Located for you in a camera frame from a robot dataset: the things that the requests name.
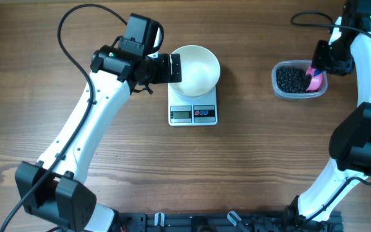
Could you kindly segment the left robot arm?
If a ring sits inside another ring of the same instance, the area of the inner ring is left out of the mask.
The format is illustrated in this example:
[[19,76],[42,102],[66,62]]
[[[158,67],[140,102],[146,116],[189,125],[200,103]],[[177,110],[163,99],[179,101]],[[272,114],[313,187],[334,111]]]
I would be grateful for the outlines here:
[[85,185],[97,146],[115,114],[142,85],[180,82],[180,55],[103,46],[93,54],[87,85],[55,141],[35,164],[20,163],[19,205],[68,231],[116,231],[119,212],[97,202]]

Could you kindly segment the pink scoop with blue handle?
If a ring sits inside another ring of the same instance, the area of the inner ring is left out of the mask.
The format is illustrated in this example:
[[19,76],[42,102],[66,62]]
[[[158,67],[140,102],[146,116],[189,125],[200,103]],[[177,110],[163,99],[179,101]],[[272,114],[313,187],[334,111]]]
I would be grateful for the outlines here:
[[310,81],[307,92],[313,92],[317,90],[323,81],[323,70],[317,68],[309,67],[305,74],[306,78]]

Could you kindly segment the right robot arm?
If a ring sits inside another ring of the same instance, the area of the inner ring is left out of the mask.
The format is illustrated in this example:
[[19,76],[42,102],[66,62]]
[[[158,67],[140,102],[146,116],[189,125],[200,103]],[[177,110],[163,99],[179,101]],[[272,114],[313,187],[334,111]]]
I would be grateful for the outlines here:
[[331,211],[357,184],[371,186],[371,1],[346,1],[342,16],[326,25],[329,41],[316,45],[306,75],[356,72],[357,108],[334,130],[330,159],[313,185],[285,208],[283,229],[325,229]]

